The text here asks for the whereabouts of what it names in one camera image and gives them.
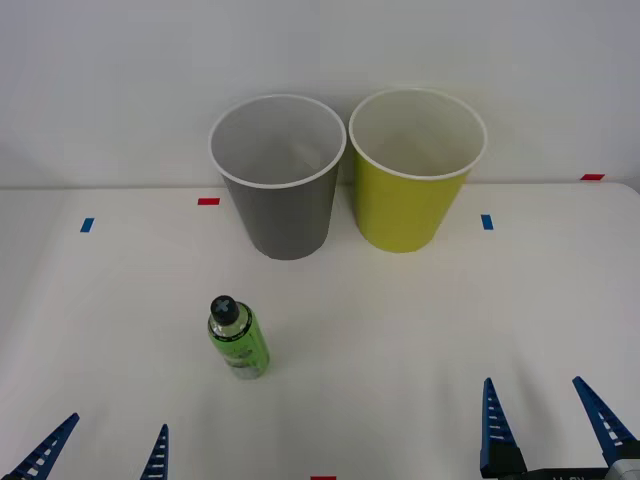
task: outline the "bottle label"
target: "bottle label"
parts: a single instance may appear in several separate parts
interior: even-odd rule
[[[253,312],[243,306],[247,309],[248,318],[241,332],[232,337],[222,337],[207,322],[209,338],[238,377],[256,378],[266,370],[269,352]]]

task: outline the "white wall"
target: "white wall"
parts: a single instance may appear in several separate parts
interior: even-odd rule
[[[233,102],[435,86],[485,118],[476,181],[640,175],[638,0],[3,0],[0,186],[220,184]]]

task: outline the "gray cup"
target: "gray cup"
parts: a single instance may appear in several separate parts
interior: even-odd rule
[[[294,260],[322,246],[347,142],[333,110],[296,95],[258,97],[225,113],[209,140],[213,164],[260,252]]]

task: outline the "paper cup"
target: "paper cup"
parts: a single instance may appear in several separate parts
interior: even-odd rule
[[[248,100],[213,126],[211,158],[260,252],[293,260],[322,246],[346,139],[333,110],[296,95]]]
[[[487,130],[466,103],[429,89],[388,90],[353,112],[358,228],[376,247],[412,252],[433,238]]]

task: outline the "yellow cup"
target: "yellow cup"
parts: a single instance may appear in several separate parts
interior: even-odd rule
[[[358,228],[374,246],[413,252],[433,238],[487,148],[466,103],[430,89],[387,90],[351,115]]]

